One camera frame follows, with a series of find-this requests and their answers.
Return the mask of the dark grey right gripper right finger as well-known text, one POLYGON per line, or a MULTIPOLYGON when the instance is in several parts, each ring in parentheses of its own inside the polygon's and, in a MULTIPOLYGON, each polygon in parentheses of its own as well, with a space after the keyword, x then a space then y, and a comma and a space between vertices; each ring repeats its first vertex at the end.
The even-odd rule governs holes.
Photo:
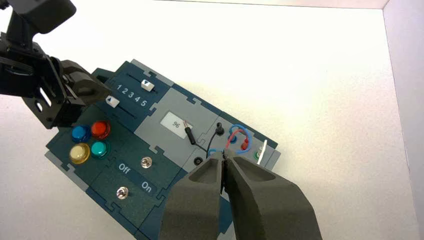
POLYGON ((242 156, 224 159, 237 240, 322 239, 314 208, 295 183, 242 156))

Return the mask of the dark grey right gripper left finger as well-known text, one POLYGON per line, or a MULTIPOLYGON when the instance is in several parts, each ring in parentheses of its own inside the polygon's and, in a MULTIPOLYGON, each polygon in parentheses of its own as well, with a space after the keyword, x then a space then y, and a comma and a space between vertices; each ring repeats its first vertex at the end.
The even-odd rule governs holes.
POLYGON ((222 152, 212 154, 171 188, 159 239, 218 238, 224 161, 222 152))

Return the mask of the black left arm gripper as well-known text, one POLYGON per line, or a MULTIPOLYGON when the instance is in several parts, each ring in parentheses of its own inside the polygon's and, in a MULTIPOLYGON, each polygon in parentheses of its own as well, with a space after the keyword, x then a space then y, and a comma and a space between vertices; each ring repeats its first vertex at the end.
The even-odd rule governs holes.
POLYGON ((104 102, 111 90, 76 62, 60 62, 46 55, 37 43, 27 50, 7 40, 3 32, 0 93, 21 97, 43 126, 52 129, 70 127, 86 105, 104 102), (72 90, 63 74, 70 76, 72 90))

